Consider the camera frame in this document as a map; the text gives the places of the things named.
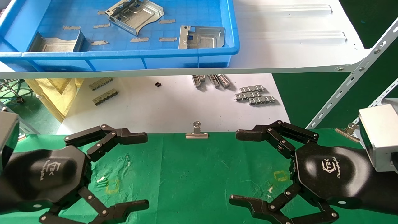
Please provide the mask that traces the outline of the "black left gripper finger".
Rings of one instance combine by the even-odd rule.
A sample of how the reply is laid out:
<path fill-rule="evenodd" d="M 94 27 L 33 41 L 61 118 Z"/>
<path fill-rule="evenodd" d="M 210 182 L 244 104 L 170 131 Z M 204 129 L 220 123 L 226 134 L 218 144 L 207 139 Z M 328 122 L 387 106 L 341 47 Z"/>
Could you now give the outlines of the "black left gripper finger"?
<path fill-rule="evenodd" d="M 83 130 L 64 138 L 66 146 L 81 147 L 95 143 L 87 150 L 87 158 L 91 162 L 97 162 L 116 145 L 143 144 L 148 142 L 145 132 L 131 133 L 127 128 L 115 129 L 108 125 L 96 126 Z"/>
<path fill-rule="evenodd" d="M 148 200 L 118 203 L 107 208 L 92 192 L 87 189 L 87 187 L 80 188 L 78 190 L 78 194 L 98 213 L 94 220 L 90 221 L 89 224 L 123 223 L 127 220 L 130 213 L 149 208 Z M 60 206 L 53 205 L 39 218 L 39 222 L 42 224 L 81 224 L 81 222 L 60 217 L 60 211 Z"/>

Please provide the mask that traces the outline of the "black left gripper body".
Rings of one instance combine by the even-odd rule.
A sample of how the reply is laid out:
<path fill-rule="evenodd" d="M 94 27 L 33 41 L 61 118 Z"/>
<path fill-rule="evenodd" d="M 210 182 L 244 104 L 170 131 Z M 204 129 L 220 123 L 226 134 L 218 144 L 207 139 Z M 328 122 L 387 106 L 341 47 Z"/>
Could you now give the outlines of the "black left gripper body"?
<path fill-rule="evenodd" d="M 0 212 L 71 207 L 91 179 L 91 162 L 74 146 L 13 153 L 0 179 Z"/>

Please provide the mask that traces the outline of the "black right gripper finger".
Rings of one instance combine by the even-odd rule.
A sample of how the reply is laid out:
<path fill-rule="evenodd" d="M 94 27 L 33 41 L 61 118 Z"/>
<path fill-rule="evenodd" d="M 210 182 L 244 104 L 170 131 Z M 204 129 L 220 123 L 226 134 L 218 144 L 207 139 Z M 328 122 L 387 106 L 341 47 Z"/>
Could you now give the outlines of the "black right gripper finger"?
<path fill-rule="evenodd" d="M 309 142 L 317 143 L 319 135 L 281 120 L 270 125 L 255 125 L 253 129 L 239 129 L 236 131 L 236 139 L 239 141 L 266 141 L 286 159 L 293 159 L 296 148 L 286 138 L 307 144 Z"/>
<path fill-rule="evenodd" d="M 230 204 L 248 208 L 253 218 L 266 220 L 272 224 L 331 224 L 339 219 L 339 214 L 324 202 L 316 203 L 320 210 L 318 213 L 295 218 L 284 215 L 281 209 L 302 192 L 300 184 L 294 183 L 270 203 L 258 198 L 233 194 L 230 196 Z"/>

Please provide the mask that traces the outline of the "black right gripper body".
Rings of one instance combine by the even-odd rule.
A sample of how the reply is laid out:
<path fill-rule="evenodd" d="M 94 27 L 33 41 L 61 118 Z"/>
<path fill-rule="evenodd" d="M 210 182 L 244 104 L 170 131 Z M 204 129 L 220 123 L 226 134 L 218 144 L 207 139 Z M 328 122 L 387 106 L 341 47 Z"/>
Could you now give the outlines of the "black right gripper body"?
<path fill-rule="evenodd" d="M 304 145 L 295 152 L 294 165 L 299 194 L 313 206 L 397 215 L 397 173 L 375 171 L 364 150 Z"/>

